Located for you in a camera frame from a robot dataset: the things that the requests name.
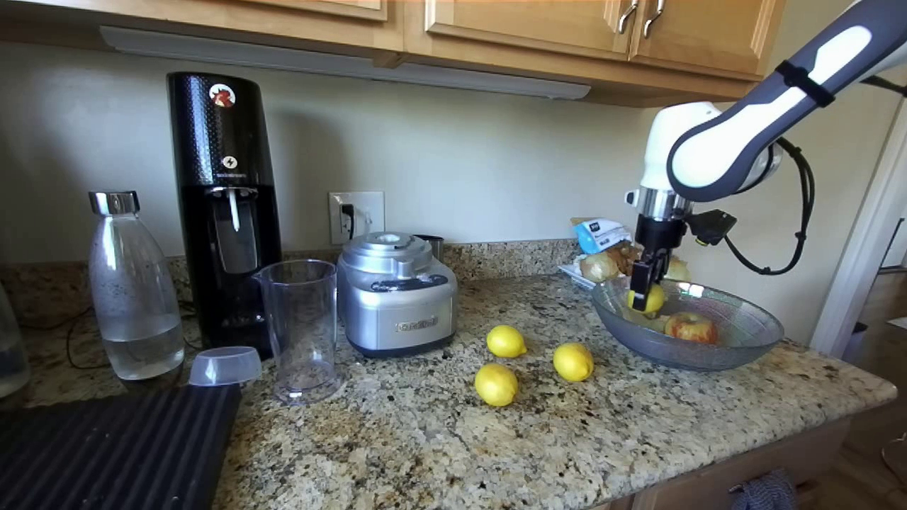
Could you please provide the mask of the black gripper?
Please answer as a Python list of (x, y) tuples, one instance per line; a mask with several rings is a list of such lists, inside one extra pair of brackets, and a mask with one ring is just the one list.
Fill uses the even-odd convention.
[(654, 259), (668, 259), (685, 236), (685, 220), (684, 219), (648, 219), (640, 215), (634, 225), (634, 240), (643, 246), (643, 254), (631, 263), (629, 276), (629, 293), (631, 293), (631, 307), (639, 311), (647, 310), (648, 293), (654, 287)]

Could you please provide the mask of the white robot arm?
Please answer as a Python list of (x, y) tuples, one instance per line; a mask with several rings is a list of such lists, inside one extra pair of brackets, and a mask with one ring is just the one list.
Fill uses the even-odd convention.
[(643, 157), (634, 227), (643, 252), (629, 273), (629, 304), (647, 310), (685, 230), (702, 243), (719, 243), (735, 227), (719, 210), (694, 215), (694, 203), (758, 186), (775, 171), (777, 147), (801, 165), (786, 133), (847, 84), (874, 83), (884, 67), (902, 65), (905, 52), (907, 0), (853, 0), (731, 108), (664, 108)]

